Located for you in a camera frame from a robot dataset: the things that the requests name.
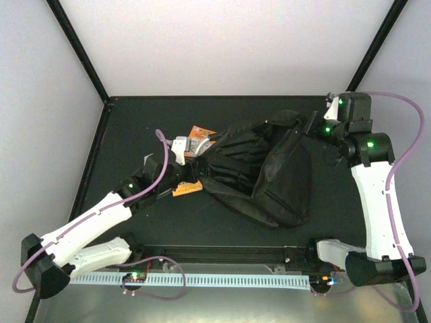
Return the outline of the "orange thick book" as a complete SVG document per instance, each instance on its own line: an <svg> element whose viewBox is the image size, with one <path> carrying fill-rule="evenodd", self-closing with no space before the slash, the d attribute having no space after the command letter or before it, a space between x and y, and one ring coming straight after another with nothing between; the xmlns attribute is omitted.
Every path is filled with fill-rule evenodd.
<svg viewBox="0 0 431 323"><path fill-rule="evenodd" d="M214 143L209 137L215 133L215 131L194 125L189 133L189 148L185 152L185 157L197 157L202 154Z"/></svg>

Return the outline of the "black student bag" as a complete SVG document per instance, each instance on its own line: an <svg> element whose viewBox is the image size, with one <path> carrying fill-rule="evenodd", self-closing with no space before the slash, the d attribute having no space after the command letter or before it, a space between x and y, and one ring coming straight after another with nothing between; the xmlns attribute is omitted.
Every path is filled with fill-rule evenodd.
<svg viewBox="0 0 431 323"><path fill-rule="evenodd" d="M310 217L312 161L302 145L306 117L281 110L231 125L196 161L206 192L267 227L292 228Z"/></svg>

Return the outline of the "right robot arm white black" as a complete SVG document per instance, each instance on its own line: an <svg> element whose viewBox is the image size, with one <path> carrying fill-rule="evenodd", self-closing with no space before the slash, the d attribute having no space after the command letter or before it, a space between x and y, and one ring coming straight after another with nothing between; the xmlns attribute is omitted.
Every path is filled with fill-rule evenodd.
<svg viewBox="0 0 431 323"><path fill-rule="evenodd" d="M405 233L395 189L395 158L386 133L372 131L372 98L363 92L328 94L327 111L313 116L306 134L338 150L358 188L366 227L366 246L337 239L317 241L306 263L322 271L330 263L345 271L356 286L398 283L427 269Z"/></svg>

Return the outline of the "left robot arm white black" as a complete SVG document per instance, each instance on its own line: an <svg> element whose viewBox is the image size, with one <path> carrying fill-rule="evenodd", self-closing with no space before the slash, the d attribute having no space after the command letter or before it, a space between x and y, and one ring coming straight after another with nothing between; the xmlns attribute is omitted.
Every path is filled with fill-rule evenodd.
<svg viewBox="0 0 431 323"><path fill-rule="evenodd" d="M153 155L146 156L142 168L79 217L41 237L26 236L21 242L19 274L26 275L30 290L40 299L48 299L71 280L97 269L124 264L140 267L145 253L126 238L116 237L95 246L91 242L179 184L196 182L198 173L199 164L191 158L178 163L167 153L158 163Z"/></svg>

